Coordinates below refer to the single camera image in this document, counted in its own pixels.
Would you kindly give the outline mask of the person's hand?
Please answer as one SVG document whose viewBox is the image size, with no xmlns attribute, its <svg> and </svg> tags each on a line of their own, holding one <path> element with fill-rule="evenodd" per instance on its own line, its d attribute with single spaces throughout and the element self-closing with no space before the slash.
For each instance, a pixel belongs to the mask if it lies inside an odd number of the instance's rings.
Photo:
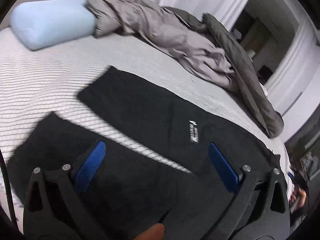
<svg viewBox="0 0 320 240">
<path fill-rule="evenodd" d="M 303 208 L 306 198 L 306 192 L 300 187 L 296 188 L 291 194 L 291 198 L 289 200 L 290 212 L 294 213 L 298 209 Z"/>
</svg>

